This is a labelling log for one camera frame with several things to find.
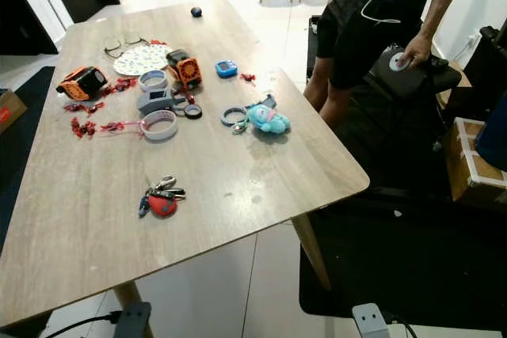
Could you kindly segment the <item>person's hand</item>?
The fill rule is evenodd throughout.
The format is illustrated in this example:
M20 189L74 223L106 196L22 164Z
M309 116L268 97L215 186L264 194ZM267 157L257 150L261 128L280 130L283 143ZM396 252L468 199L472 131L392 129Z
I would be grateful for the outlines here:
M433 34L429 32L420 32L414 38L410 39L405 50L403 50L402 64L406 69L413 69L420 66L429 58L432 51Z

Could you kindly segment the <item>key bunch with red fob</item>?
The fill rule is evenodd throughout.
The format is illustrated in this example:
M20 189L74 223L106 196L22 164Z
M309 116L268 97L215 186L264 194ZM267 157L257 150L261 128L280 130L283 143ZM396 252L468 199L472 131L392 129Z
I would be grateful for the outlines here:
M169 218L178 209L178 201L187 198L187 191L178 188L177 178L165 175L158 181L148 181L147 188L139 201L139 218L155 215Z

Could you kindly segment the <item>white round disc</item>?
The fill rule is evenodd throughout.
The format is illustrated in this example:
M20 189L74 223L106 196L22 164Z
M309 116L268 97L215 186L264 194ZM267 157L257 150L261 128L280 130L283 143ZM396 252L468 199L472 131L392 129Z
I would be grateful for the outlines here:
M413 57L406 56L405 52L397 51L391 56L390 70L394 73L401 73L401 71L409 69L413 60Z

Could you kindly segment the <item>person in black clothes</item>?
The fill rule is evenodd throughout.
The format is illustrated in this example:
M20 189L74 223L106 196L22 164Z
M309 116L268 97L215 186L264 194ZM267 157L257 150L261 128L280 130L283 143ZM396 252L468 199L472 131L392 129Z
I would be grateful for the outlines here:
M322 115L347 110L352 91L388 45L403 49L431 0L330 0L318 23L318 50L304 96Z

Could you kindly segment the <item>black case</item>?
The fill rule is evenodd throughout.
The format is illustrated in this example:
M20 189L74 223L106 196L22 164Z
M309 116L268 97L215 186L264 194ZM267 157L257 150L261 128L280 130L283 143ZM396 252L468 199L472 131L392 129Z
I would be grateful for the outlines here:
M507 91L507 37L492 26L479 29L479 41L464 73L471 82L475 99L495 104Z

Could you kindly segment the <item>dark blue container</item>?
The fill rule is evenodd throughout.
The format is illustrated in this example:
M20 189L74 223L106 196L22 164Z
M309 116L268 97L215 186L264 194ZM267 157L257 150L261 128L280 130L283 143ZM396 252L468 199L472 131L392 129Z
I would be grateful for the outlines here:
M486 163L507 172L507 90L497 100L484 128L479 132L475 150Z

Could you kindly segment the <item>taped cardboard box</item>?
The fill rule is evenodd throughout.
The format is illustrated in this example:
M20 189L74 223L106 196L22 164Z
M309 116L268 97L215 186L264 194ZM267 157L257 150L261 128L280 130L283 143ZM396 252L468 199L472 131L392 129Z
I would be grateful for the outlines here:
M507 214L507 172L479 156L475 149L485 122L454 118L445 136L447 174L456 203Z

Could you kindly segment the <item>small brown box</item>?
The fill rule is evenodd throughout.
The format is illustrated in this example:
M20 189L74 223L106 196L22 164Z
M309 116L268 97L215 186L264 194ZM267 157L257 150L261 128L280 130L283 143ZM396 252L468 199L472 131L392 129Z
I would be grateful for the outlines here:
M0 96L0 132L6 131L26 110L28 107L15 91L4 89Z

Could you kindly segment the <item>blue plush toy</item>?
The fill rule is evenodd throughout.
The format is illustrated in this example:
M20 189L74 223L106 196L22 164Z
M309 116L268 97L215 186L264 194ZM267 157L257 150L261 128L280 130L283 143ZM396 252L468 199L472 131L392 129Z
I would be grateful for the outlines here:
M256 104L246 107L246 120L258 131L267 133L286 133L290 131L291 121L276 110L276 99L272 94Z

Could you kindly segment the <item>orange black gadget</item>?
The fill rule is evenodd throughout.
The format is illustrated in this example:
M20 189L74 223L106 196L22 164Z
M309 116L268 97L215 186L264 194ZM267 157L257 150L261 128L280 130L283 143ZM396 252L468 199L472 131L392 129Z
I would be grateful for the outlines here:
M73 101L94 101L106 85L106 75L96 66L81 66L65 75L55 91Z
M181 83L182 89L195 89L200 87L202 75L199 64L184 49L171 50L166 55L168 70Z

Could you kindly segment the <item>blue digital timer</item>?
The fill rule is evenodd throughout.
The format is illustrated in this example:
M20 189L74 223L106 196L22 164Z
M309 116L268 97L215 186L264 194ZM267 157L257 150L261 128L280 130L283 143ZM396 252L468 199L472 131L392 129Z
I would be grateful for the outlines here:
M238 74L238 64L232 60L221 60L214 64L214 70L219 78L232 78Z

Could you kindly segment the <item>black-rimmed eyeglasses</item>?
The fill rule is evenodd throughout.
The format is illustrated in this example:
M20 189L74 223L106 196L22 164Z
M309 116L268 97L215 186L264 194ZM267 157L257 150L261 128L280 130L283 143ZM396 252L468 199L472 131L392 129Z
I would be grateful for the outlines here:
M110 59L118 59L127 50L138 46L146 46L149 43L147 39L142 38L137 33L133 33L105 38L102 50L104 50L105 55Z

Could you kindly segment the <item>round floral mat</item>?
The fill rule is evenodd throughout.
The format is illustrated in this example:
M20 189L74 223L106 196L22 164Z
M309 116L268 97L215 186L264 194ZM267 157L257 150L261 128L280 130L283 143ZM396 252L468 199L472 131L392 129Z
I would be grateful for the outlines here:
M168 66L166 56L170 52L171 49L165 44L135 46L126 50L120 57L116 57L112 68L117 74L125 77L137 77L149 71L163 70Z

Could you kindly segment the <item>grey plastic device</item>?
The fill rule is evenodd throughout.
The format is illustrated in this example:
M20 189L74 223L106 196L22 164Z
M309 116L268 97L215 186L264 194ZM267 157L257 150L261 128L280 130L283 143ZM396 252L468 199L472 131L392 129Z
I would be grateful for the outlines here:
M185 95L177 94L172 89L153 89L142 92L136 107L142 115L158 110L175 111L189 103Z

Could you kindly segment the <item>large white tape roll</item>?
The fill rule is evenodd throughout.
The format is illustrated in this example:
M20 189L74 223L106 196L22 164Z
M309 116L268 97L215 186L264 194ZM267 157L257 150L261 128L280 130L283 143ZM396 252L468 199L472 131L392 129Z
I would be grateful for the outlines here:
M142 135L149 140L166 140L178 132L177 114L170 110L156 110L140 120Z

